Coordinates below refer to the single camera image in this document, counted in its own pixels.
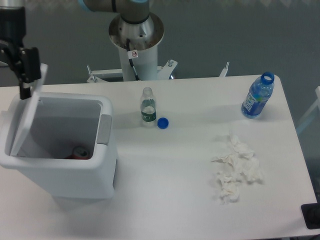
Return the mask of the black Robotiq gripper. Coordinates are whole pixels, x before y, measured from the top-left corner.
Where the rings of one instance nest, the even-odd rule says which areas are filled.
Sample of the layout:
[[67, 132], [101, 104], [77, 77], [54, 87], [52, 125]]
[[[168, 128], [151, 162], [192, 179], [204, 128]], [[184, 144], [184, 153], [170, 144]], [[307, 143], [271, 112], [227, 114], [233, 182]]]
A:
[[21, 100], [31, 97], [30, 85], [41, 78], [40, 54], [37, 47], [24, 48], [26, 11], [24, 6], [0, 7], [0, 61], [13, 64]]

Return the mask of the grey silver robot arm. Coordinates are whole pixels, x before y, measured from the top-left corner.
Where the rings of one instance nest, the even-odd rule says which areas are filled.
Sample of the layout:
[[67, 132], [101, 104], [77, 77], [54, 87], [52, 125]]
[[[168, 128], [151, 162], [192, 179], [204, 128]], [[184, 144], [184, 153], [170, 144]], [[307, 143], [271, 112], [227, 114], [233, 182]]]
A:
[[[119, 13], [129, 24], [145, 22], [150, 15], [148, 0], [80, 0], [79, 4], [92, 12]], [[42, 77], [39, 50], [26, 48], [26, 8], [23, 0], [0, 2], [0, 61], [14, 72], [22, 100], [32, 96], [33, 82]]]

